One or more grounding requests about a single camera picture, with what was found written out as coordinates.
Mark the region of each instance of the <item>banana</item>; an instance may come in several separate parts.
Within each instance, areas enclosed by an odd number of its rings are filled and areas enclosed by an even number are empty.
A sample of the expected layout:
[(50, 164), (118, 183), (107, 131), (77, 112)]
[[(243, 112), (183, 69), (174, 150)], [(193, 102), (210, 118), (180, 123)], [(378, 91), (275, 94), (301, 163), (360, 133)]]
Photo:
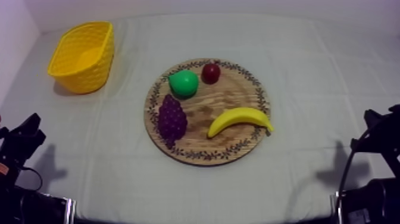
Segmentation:
[(236, 123), (252, 123), (267, 127), (270, 132), (274, 130), (267, 115), (262, 111), (249, 107), (238, 107), (220, 114), (208, 129), (207, 137), (212, 138), (226, 127)]

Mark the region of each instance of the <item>purple grapes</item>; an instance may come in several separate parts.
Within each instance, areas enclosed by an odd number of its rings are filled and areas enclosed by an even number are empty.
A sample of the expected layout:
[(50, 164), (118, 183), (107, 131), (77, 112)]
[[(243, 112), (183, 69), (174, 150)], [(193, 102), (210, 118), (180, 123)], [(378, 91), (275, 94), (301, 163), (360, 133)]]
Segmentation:
[(186, 133), (186, 114), (179, 101), (170, 94), (165, 96), (158, 112), (158, 130), (165, 140), (165, 145), (171, 149), (175, 146), (175, 140), (181, 139)]

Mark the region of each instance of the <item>red apple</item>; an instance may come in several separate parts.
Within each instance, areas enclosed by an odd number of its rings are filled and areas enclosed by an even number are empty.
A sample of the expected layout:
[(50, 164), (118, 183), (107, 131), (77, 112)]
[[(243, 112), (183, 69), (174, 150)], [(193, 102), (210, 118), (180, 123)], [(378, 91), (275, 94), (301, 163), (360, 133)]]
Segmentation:
[(221, 69), (216, 63), (209, 63), (204, 65), (201, 77), (203, 82), (207, 84), (214, 84), (218, 81), (221, 75)]

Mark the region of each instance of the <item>wooden plate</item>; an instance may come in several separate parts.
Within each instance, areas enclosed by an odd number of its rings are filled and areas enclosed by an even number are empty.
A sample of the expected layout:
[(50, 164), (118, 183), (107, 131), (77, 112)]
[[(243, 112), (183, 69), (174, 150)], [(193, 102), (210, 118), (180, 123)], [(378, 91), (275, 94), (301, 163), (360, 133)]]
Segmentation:
[[(217, 83), (207, 85), (201, 81), (205, 64), (217, 60), (221, 76)], [(194, 97), (180, 100), (187, 115), (187, 131), (168, 149), (158, 133), (158, 109), (164, 97), (171, 93), (168, 76), (181, 70), (191, 70), (199, 76), (199, 88)], [(270, 103), (260, 82), (236, 63), (216, 58), (198, 58), (180, 63), (154, 83), (146, 97), (145, 126), (157, 147), (170, 157), (197, 166), (215, 166), (235, 161), (249, 153), (265, 136), (266, 129), (249, 124), (238, 124), (223, 130), (213, 139), (207, 138), (213, 120), (226, 109), (235, 107), (257, 108), (268, 116)]]

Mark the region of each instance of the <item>plastic basket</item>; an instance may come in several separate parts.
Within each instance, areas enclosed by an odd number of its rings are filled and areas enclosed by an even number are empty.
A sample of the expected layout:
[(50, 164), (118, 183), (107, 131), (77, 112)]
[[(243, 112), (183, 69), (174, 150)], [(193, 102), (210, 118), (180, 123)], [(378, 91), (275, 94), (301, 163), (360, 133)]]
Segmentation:
[(69, 91), (86, 94), (105, 84), (113, 56), (112, 24), (107, 21), (84, 23), (62, 36), (48, 74)]

